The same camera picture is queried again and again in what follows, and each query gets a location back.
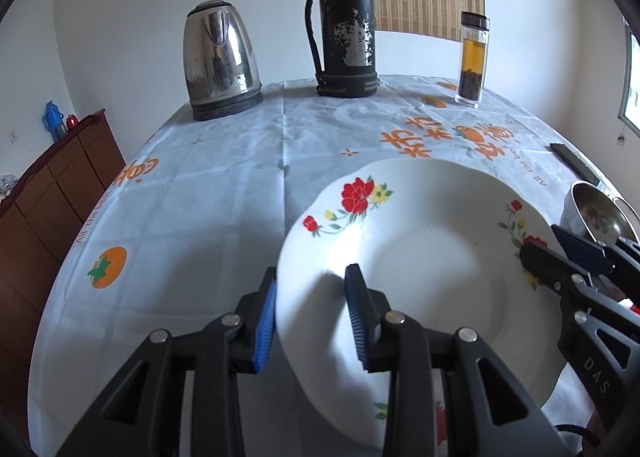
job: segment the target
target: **blue water bottle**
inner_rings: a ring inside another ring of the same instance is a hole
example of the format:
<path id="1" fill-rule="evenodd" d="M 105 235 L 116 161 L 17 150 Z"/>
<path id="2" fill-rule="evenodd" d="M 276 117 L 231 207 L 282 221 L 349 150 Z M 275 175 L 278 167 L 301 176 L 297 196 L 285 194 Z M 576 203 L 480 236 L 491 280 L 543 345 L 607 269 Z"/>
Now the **blue water bottle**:
<path id="1" fill-rule="evenodd" d="M 65 116 L 58 110 L 58 106 L 53 101 L 49 101 L 47 109 L 44 111 L 44 116 L 42 116 L 42 123 L 44 128 L 51 132 L 54 142 L 66 135 L 65 124 L 62 121 L 63 117 Z"/>

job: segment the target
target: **brown cabinet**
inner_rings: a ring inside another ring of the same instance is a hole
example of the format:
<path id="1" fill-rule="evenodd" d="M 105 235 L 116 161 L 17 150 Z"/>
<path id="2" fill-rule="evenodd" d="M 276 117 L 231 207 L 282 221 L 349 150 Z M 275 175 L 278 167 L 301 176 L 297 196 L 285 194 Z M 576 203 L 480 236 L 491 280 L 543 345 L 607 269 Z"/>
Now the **brown cabinet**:
<path id="1" fill-rule="evenodd" d="M 0 409 L 27 442 L 29 365 L 42 311 L 82 224 L 123 168 L 101 110 L 47 149 L 0 201 Z"/>

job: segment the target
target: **white tablecloth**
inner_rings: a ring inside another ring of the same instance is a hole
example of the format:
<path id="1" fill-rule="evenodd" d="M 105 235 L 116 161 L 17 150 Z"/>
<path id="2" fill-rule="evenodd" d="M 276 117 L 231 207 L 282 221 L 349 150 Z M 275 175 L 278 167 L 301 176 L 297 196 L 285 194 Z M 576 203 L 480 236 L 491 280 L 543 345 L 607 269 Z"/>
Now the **white tablecloth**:
<path id="1" fill-rule="evenodd" d="M 479 110 L 454 103 L 446 80 L 417 76 L 383 76 L 375 96 L 358 100 L 318 97 L 311 80 L 263 93 L 259 106 L 207 122 L 181 108 L 84 224 L 31 361 L 39 455 L 54 455 L 149 332 L 201 329 L 254 291 L 292 222 L 335 179 L 398 155 L 454 160 L 506 182 L 549 223 L 576 179 L 547 149 L 561 135 L 489 91 Z M 240 395 L 250 457 L 379 454 L 311 407 L 277 338 L 265 371 L 240 377 Z M 586 425 L 589 404 L 565 369 L 544 410 L 555 423 Z"/>

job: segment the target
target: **thermos handle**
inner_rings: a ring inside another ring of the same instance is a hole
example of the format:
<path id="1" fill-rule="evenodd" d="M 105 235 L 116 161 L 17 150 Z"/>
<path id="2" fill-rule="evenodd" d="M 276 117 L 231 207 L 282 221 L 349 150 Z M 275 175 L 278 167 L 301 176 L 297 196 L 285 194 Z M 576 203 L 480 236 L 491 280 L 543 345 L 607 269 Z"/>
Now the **thermos handle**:
<path id="1" fill-rule="evenodd" d="M 314 30 L 311 25 L 311 8 L 313 7 L 314 0 L 306 0 L 305 5 L 305 24 L 306 24 L 306 36 L 309 38 L 309 46 L 311 47 L 311 55 L 314 58 L 314 65 L 316 66 L 316 76 L 322 74 L 322 64 L 320 63 L 320 55 L 318 53 L 318 44 L 314 38 Z"/>

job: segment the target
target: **stainless steel kettle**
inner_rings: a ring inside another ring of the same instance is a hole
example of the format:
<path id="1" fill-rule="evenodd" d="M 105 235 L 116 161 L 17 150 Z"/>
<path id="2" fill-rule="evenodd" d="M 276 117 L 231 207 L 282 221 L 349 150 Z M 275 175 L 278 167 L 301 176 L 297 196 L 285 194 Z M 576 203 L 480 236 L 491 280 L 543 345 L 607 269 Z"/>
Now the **stainless steel kettle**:
<path id="1" fill-rule="evenodd" d="M 211 0 L 187 15 L 184 76 L 196 120 L 237 114 L 262 101 L 244 24 L 229 2 Z"/>

